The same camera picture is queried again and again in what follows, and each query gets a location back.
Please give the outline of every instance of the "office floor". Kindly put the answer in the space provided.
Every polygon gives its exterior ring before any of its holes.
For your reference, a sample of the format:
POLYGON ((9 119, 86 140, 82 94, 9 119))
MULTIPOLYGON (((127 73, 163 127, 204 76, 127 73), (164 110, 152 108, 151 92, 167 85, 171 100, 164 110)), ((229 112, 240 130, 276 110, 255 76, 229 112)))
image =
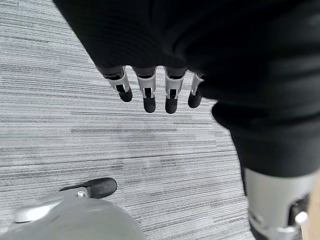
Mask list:
POLYGON ((122 102, 50 0, 0 1, 0 233, 24 200, 99 177, 119 189, 149 240, 252 240, 239 165, 212 101, 177 112, 143 109, 136 76, 122 102))

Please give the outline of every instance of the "metal bracket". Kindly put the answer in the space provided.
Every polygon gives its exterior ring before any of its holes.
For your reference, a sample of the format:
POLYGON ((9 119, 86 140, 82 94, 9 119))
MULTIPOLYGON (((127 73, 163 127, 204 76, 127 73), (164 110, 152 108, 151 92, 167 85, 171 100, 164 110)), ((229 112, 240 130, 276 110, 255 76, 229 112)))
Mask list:
POLYGON ((125 67, 122 68, 122 71, 123 71, 123 76, 120 79, 112 80, 112 79, 109 79, 106 77, 106 79, 109 81, 111 87, 113 89, 115 89, 118 93, 121 93, 117 90, 118 85, 122 85, 125 92, 128 92, 130 89, 129 80, 128 80, 128 76, 127 76, 125 67))
POLYGON ((170 99, 170 90, 176 90, 174 99, 178 99, 183 81, 184 76, 178 79, 173 79, 170 78, 167 74, 167 71, 165 71, 165 92, 167 99, 170 99))

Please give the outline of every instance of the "screw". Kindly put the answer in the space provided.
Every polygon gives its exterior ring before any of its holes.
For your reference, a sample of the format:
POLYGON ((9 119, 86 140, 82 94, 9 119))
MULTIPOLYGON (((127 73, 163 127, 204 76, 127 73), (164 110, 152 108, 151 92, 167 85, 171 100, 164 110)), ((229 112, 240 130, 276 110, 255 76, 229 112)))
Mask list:
POLYGON ((78 191, 77 196, 78 198, 86 198, 87 194, 84 191, 78 191))

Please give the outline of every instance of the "black fabric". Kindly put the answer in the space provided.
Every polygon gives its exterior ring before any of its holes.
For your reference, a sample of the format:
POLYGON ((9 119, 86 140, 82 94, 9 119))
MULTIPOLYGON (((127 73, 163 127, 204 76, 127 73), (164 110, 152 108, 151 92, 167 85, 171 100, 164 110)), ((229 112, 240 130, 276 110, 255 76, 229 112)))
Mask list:
POLYGON ((205 74, 242 167, 280 177, 320 165, 319 0, 54 0, 98 67, 205 74))
POLYGON ((96 66, 99 72, 105 77, 123 76, 123 66, 102 67, 96 66))
POLYGON ((135 71, 135 74, 139 77, 147 77, 151 78, 155 74, 156 67, 146 67, 146 68, 139 68, 139 67, 133 67, 133 70, 135 71))
POLYGON ((186 71, 188 69, 186 67, 175 68, 175 67, 165 66, 165 70, 166 70, 166 74, 169 77, 182 78, 186 74, 186 71))

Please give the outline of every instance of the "robotic finger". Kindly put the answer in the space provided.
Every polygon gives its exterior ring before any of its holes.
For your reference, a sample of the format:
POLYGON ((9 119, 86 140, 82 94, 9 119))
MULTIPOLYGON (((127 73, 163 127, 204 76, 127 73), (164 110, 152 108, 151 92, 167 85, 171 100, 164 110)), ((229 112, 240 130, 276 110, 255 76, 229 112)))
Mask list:
POLYGON ((156 67, 133 67, 143 97, 144 110, 153 113, 156 110, 156 67))
POLYGON ((96 68, 102 73, 103 77, 109 81, 111 87, 118 92, 122 101, 130 102, 132 100, 132 91, 125 66, 109 68, 96 66, 96 68))
POLYGON ((184 81, 186 68, 165 67, 165 110, 174 114, 178 106, 178 97, 184 81))
POLYGON ((205 76, 200 75, 199 73, 195 73, 193 76, 191 91, 188 99, 188 105, 192 109, 199 107, 201 103, 202 96, 200 91, 198 91, 198 86, 204 81, 204 77, 205 76))

